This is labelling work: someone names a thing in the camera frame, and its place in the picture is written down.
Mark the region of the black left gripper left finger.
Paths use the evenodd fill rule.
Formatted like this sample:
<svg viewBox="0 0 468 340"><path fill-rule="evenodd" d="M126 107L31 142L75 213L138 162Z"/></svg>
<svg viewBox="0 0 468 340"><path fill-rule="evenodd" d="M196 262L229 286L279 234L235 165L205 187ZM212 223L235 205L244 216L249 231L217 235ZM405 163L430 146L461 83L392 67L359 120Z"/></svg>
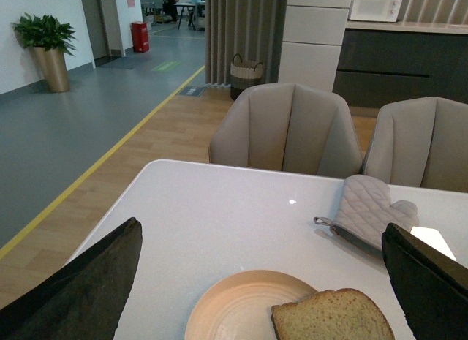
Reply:
<svg viewBox="0 0 468 340"><path fill-rule="evenodd" d="M143 243L132 217L1 309L2 339L112 339Z"/></svg>

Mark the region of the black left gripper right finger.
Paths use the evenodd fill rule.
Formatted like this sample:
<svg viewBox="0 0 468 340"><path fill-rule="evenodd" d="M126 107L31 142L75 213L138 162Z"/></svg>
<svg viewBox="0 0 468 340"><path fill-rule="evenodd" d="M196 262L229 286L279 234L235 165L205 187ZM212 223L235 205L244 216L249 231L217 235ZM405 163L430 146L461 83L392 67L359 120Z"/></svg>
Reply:
<svg viewBox="0 0 468 340"><path fill-rule="evenodd" d="M467 338L467 268L390 223L382 234L390 283L416 339Z"/></svg>

